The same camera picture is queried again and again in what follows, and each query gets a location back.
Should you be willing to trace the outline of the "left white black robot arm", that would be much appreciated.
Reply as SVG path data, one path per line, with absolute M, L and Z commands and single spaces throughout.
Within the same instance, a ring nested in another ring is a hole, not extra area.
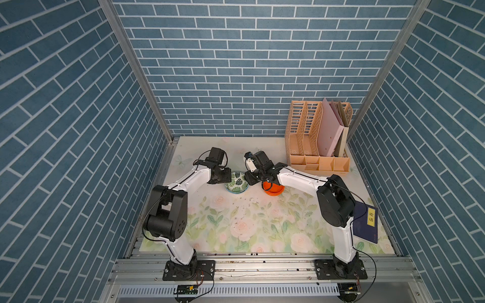
M 163 243 L 177 265 L 189 266 L 196 252 L 184 231 L 188 224 L 188 200 L 205 184 L 225 184 L 231 181 L 225 151 L 213 147 L 208 156 L 197 159 L 193 168 L 168 186 L 155 186 L 150 195 L 150 209 L 143 221 L 142 233 L 151 242 Z

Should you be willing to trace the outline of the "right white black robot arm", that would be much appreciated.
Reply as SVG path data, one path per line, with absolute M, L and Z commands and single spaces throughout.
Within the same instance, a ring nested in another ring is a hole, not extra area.
M 247 152 L 245 179 L 249 185 L 268 182 L 298 189 L 318 200 L 323 219 L 332 226 L 336 267 L 352 270 L 359 261 L 353 245 L 352 222 L 356 200 L 338 175 L 323 178 L 305 174 L 284 163 L 274 164 L 263 151 Z

